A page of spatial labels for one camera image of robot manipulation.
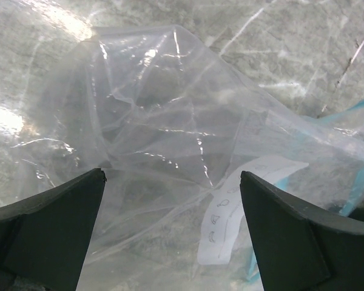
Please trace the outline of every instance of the crumpled plastic wrap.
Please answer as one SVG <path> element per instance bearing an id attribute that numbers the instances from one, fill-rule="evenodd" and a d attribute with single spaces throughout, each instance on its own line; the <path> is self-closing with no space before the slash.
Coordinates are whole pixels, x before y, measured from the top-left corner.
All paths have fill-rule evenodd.
<path id="1" fill-rule="evenodd" d="M 305 120 L 364 141 L 364 100 L 344 112 L 319 119 L 305 116 Z"/>
<path id="2" fill-rule="evenodd" d="M 79 290 L 261 290 L 244 219 L 229 262 L 198 263 L 205 213 L 235 170 L 270 157 L 302 165 L 277 186 L 349 213 L 364 198 L 364 131 L 343 135 L 341 118 L 297 116 L 179 26 L 102 28 L 51 72 L 5 144 L 13 173 L 0 197 L 102 167 Z"/>

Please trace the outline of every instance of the marble countertop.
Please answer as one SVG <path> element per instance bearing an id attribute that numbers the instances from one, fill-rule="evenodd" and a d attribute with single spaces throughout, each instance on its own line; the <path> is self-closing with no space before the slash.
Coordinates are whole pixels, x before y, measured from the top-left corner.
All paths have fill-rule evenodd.
<path id="1" fill-rule="evenodd" d="M 0 106 L 21 112 L 93 26 L 179 24 L 293 111 L 364 98 L 361 0 L 0 0 Z"/>

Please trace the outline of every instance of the white vein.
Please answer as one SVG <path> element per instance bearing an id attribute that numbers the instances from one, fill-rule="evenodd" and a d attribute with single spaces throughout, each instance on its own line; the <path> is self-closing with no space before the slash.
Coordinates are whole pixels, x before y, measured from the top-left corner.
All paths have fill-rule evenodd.
<path id="1" fill-rule="evenodd" d="M 341 86 L 341 83 L 343 82 L 344 78 L 346 77 L 346 74 L 348 73 L 349 68 L 352 66 L 354 60 L 359 55 L 359 53 L 360 53 L 361 49 L 363 48 L 363 46 L 364 46 L 364 39 L 363 39 L 362 43 L 358 46 L 357 50 L 354 52 L 353 57 L 349 59 L 348 65 L 346 65 L 346 67 L 344 69 L 344 72 L 341 75 L 341 78 L 337 81 L 336 87 L 335 87 L 334 92 L 333 92 L 333 96 L 337 93 L 337 89 Z M 321 113 L 318 116 L 320 116 L 322 113 L 324 113 L 327 107 L 328 107 L 328 103 L 326 103 L 322 107 Z"/>
<path id="2" fill-rule="evenodd" d="M 180 45 L 178 43 L 178 38 L 177 38 L 177 30 L 174 29 L 174 42 L 175 42 L 175 48 L 177 49 L 177 58 L 178 58 L 178 62 L 180 64 L 180 70 L 182 71 L 182 62 L 181 62 L 181 52 L 180 52 Z"/>
<path id="3" fill-rule="evenodd" d="M 106 8 L 100 8 L 98 10 L 95 10 L 95 11 L 91 12 L 89 14 L 89 16 L 87 17 L 86 23 L 90 24 L 92 22 L 94 16 L 96 16 L 96 15 L 98 15 L 100 13 L 103 13 L 105 11 L 107 11 Z"/>
<path id="4" fill-rule="evenodd" d="M 258 12 L 256 12 L 254 15 L 252 15 L 242 26 L 242 28 L 234 35 L 234 37 L 228 41 L 224 47 L 222 48 L 222 50 L 220 51 L 219 55 L 222 56 L 226 50 L 228 49 L 228 47 L 232 44 L 232 42 L 234 42 L 243 32 L 244 30 L 247 28 L 247 26 L 256 18 L 259 17 L 259 15 L 264 11 L 265 7 L 262 7 L 261 9 L 259 9 Z"/>

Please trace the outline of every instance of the white paper label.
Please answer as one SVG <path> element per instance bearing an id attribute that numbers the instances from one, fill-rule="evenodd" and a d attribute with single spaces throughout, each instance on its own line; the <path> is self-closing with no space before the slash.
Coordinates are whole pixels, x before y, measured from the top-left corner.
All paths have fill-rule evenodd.
<path id="1" fill-rule="evenodd" d="M 271 184 L 307 167 L 305 162 L 291 161 L 281 156 L 262 156 L 240 166 L 214 191 L 201 225 L 201 241 L 197 260 L 201 265 L 228 264 L 238 236 L 244 209 L 241 203 L 240 175 L 252 172 Z"/>

